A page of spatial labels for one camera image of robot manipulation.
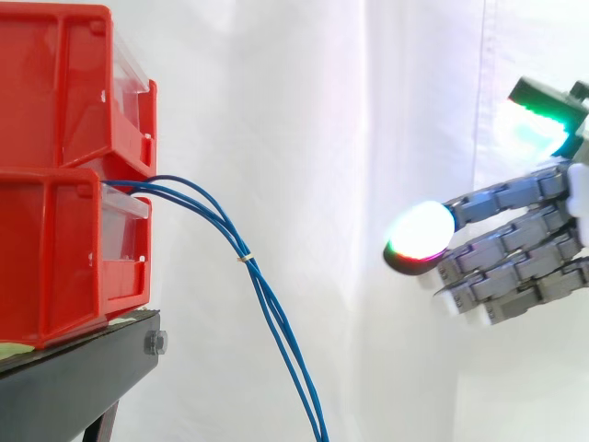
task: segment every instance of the white wall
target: white wall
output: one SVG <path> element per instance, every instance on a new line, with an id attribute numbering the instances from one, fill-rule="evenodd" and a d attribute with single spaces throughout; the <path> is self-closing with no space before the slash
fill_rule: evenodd
<path id="1" fill-rule="evenodd" d="M 233 216 L 289 314 L 332 440 L 587 440 L 583 294 L 472 331 L 434 315 L 433 286 L 380 253 L 407 205 L 527 166 L 495 144 L 496 106 L 521 75 L 586 79 L 589 6 L 107 3 L 158 82 L 159 171 Z M 212 232 L 156 203 L 169 351 L 123 398 L 115 441 L 311 440 L 246 273 Z"/>

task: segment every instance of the red storage bin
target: red storage bin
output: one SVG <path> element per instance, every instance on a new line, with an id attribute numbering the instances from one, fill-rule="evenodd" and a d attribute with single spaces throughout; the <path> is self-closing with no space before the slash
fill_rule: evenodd
<path id="1" fill-rule="evenodd" d="M 105 6 L 0 2 L 1 167 L 156 173 L 156 83 Z"/>
<path id="2" fill-rule="evenodd" d="M 148 302 L 150 212 L 90 169 L 0 169 L 0 343 L 42 348 Z"/>

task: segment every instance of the robotic fingertip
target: robotic fingertip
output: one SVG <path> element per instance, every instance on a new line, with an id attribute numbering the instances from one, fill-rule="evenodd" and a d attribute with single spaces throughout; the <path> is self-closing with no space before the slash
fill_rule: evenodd
<path id="1" fill-rule="evenodd" d="M 454 297 L 448 290 L 442 290 L 433 295 L 432 306 L 435 311 L 447 317 L 454 317 L 460 314 Z"/>
<path id="2" fill-rule="evenodd" d="M 476 328 L 486 328 L 492 325 L 491 317 L 484 304 L 476 306 L 474 309 L 464 314 L 467 324 Z"/>

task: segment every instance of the blue cable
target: blue cable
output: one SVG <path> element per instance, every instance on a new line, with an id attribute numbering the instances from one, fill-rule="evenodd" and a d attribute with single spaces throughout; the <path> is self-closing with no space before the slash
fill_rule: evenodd
<path id="1" fill-rule="evenodd" d="M 193 182 L 191 182 L 189 180 L 185 180 L 185 179 L 183 179 L 181 177 L 176 177 L 174 175 L 158 175 L 158 176 L 154 176 L 154 177 L 146 180 L 146 182 L 144 182 L 144 184 L 146 184 L 147 182 L 153 182 L 153 181 L 157 181 L 157 180 L 173 180 L 173 181 L 176 181 L 176 182 L 180 182 L 182 184 L 185 184 L 185 185 L 191 187 L 193 190 L 195 190 L 196 192 L 198 192 L 202 196 L 204 196 L 204 198 L 206 198 L 214 206 L 214 208 L 217 209 L 217 211 L 219 212 L 219 214 L 223 217 L 223 219 L 228 224 L 228 227 L 232 231 L 232 233 L 234 234 L 234 237 L 236 237 L 237 242 L 242 246 L 242 250 L 244 252 L 244 255 L 243 256 L 247 256 L 250 253 L 248 246 L 244 243 L 243 240 L 241 240 L 241 237 L 238 235 L 235 226 L 233 225 L 233 223 L 231 222 L 231 220 L 229 219 L 228 215 L 225 213 L 225 211 L 223 210 L 223 208 L 221 207 L 221 205 L 205 189 L 203 189 L 202 187 L 198 186 L 197 184 L 195 184 L 195 183 L 193 183 Z M 183 199 L 190 200 L 190 202 L 193 203 L 193 204 L 196 203 L 194 200 L 192 200 L 191 198 L 187 197 L 186 195 L 181 194 L 181 197 Z M 260 267 L 257 265 L 257 263 L 255 262 L 255 260 L 250 260 L 250 261 L 252 261 L 255 269 L 258 271 L 259 278 L 261 278 L 263 280 L 263 282 L 265 283 L 265 280 L 261 276 Z M 306 370 L 305 361 L 303 360 L 303 355 L 301 354 L 301 351 L 300 351 L 300 349 L 298 347 L 298 343 L 296 341 L 296 338 L 295 338 L 295 336 L 293 334 L 293 331 L 292 331 L 292 329 L 290 327 L 290 324 L 288 323 L 287 320 L 285 320 L 285 315 L 284 315 L 284 312 L 283 312 L 282 307 L 280 306 L 280 303 L 278 303 L 278 299 L 276 298 L 276 296 L 274 295 L 274 293 L 270 289 L 270 286 L 267 283 L 266 283 L 266 287 L 267 287 L 267 290 L 270 292 L 270 300 L 271 300 L 271 302 L 269 303 L 269 306 L 270 306 L 270 308 L 272 310 L 272 314 L 277 319 L 277 322 L 279 324 L 279 327 L 281 328 L 281 331 L 283 332 L 284 336 L 286 337 L 287 342 L 289 343 L 289 347 L 291 348 L 291 350 L 292 350 L 292 352 L 294 354 L 294 358 L 296 359 L 298 365 L 301 367 L 301 371 L 303 372 L 303 377 L 304 377 L 305 383 L 307 384 L 307 387 L 309 389 L 309 393 L 311 395 L 311 399 L 312 399 L 314 408 L 316 410 L 316 413 L 321 416 L 321 419 L 320 419 L 320 424 L 322 426 L 321 433 L 322 434 L 327 434 L 327 428 L 325 427 L 325 425 L 323 423 L 323 419 L 322 419 L 323 412 L 321 410 L 321 404 L 319 402 L 317 391 L 315 389 L 315 385 L 313 384 L 313 381 L 312 381 L 310 375 L 308 374 L 308 371 Z"/>
<path id="2" fill-rule="evenodd" d="M 200 193 L 204 198 L 206 198 L 213 207 L 218 211 L 219 215 L 215 214 L 209 208 L 204 206 L 203 204 L 197 202 L 196 200 L 188 197 L 187 195 L 169 189 L 165 186 L 158 186 L 156 184 L 152 184 L 149 181 L 156 181 L 156 180 L 173 180 L 176 182 L 180 182 L 191 187 L 196 192 Z M 117 186 L 117 187 L 130 187 L 132 190 L 130 193 L 136 192 L 143 192 L 152 194 L 154 196 L 159 196 L 166 200 L 171 201 L 172 203 L 181 205 L 182 207 L 188 208 L 192 212 L 204 217 L 207 221 L 213 224 L 217 230 L 219 230 L 227 239 L 229 244 L 233 247 L 236 251 L 237 256 L 240 258 L 244 258 L 250 254 L 249 248 L 243 239 L 237 233 L 237 230 L 223 208 L 220 204 L 203 188 L 200 186 L 192 183 L 191 181 L 185 180 L 180 177 L 175 177 L 172 175 L 162 175 L 162 176 L 155 176 L 151 179 L 147 180 L 147 182 L 140 182 L 140 181 L 128 181 L 128 180 L 116 180 L 116 181 L 104 181 L 106 184 L 110 186 Z M 321 410 L 321 405 L 319 402 L 318 394 L 315 389 L 315 385 L 311 380 L 311 377 L 306 369 L 305 361 L 301 354 L 300 348 L 298 343 L 295 339 L 295 335 L 291 329 L 291 326 L 284 314 L 283 308 L 278 302 L 276 295 L 270 288 L 270 285 L 265 280 L 265 278 L 261 274 L 260 267 L 255 262 L 255 260 L 251 259 L 245 262 L 248 267 L 248 272 L 251 277 L 252 283 L 254 285 L 254 289 L 256 291 L 256 295 L 258 296 L 258 300 L 260 302 L 260 306 L 262 309 L 262 313 L 264 314 L 265 320 L 268 322 L 268 325 L 271 329 L 271 333 L 276 341 L 281 355 L 283 356 L 284 362 L 289 370 L 291 378 L 293 379 L 294 385 L 299 393 L 301 401 L 305 407 L 306 414 L 309 418 L 309 422 L 313 428 L 313 433 L 315 435 L 317 442 L 329 442 L 329 436 L 327 432 L 327 427 L 325 425 L 325 420 L 323 417 L 323 412 Z M 293 352 L 294 358 L 301 368 L 301 372 L 303 373 L 303 377 L 305 379 L 305 383 L 307 385 L 309 395 L 311 397 L 311 401 L 313 402 L 313 406 L 315 408 L 315 413 L 317 415 L 317 419 L 319 422 L 319 429 L 317 426 L 317 422 L 315 420 L 315 416 L 313 415 L 310 405 L 308 403 L 308 399 L 302 389 L 301 382 L 296 374 L 295 368 L 293 366 L 292 361 L 290 360 L 290 356 L 286 352 L 284 348 L 283 341 L 276 330 L 276 327 L 273 324 L 272 318 L 269 313 L 269 309 L 273 317 L 275 318 L 281 332 L 284 335 L 291 351 Z"/>

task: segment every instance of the cable tie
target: cable tie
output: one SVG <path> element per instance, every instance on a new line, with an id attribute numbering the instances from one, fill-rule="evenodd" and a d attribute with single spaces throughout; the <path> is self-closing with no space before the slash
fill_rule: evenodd
<path id="1" fill-rule="evenodd" d="M 254 254 L 253 253 L 249 253 L 246 256 L 239 256 L 237 257 L 237 260 L 239 262 L 248 262 L 249 260 L 253 260 L 254 259 Z"/>

